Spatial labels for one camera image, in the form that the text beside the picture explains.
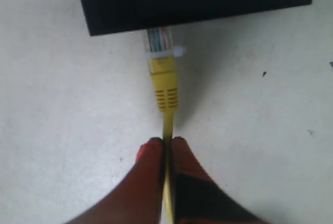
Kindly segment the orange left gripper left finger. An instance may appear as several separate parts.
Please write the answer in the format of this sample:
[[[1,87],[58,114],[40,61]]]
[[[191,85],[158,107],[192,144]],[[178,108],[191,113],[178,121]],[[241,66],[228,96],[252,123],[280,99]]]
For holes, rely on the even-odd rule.
[[[151,138],[140,147],[124,179],[101,201],[68,223],[159,223],[164,182],[164,145]]]

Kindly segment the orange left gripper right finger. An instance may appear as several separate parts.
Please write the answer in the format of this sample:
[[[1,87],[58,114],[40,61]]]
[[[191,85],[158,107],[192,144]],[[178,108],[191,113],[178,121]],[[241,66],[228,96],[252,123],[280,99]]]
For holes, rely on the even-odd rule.
[[[171,142],[175,179],[175,223],[265,223],[231,197],[207,174],[188,142]]]

